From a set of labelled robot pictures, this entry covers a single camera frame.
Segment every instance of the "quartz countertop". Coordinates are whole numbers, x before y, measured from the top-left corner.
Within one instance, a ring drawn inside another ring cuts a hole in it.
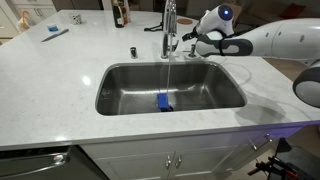
[[[72,25],[69,13],[84,24]],[[107,68],[116,63],[167,62],[160,58],[161,14],[131,12],[132,22],[114,27],[111,11],[63,10],[0,46],[0,150],[183,136],[241,128],[320,123],[320,110],[301,102],[292,82],[259,57],[187,58],[195,39],[181,37],[197,23],[178,24],[176,61],[221,64],[240,86],[240,108],[103,116],[96,96]],[[53,40],[46,25],[70,31]],[[130,47],[138,58],[131,59]]]

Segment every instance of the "drawer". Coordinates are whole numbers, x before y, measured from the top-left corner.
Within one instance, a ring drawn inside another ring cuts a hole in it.
[[[12,0],[14,4],[53,5],[52,0]]]
[[[161,152],[196,150],[215,147],[230,147],[249,144],[264,130],[217,133],[165,139],[122,141],[114,143],[81,145],[92,158],[111,158]]]

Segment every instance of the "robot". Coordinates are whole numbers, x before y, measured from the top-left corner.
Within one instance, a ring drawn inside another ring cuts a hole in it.
[[[226,5],[206,11],[183,41],[197,38],[203,57],[260,56],[294,60],[309,67],[293,83],[296,96],[320,108],[320,19],[292,19],[260,26],[239,36],[232,28],[233,12]]]

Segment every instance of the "sink basin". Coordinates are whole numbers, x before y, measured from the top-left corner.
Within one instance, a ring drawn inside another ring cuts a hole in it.
[[[97,96],[102,115],[159,112],[157,94],[167,92],[168,63],[116,64],[107,69]],[[218,64],[173,63],[168,89],[174,111],[234,108],[244,93]]]

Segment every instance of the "chrome faucet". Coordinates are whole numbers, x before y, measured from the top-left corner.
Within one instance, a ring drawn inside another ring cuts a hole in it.
[[[163,22],[163,40],[162,40],[162,52],[161,58],[168,58],[168,51],[175,51],[179,41],[175,45],[170,45],[168,42],[168,36],[171,40],[177,33],[177,4],[176,0],[166,0],[166,5],[164,9],[164,22]]]

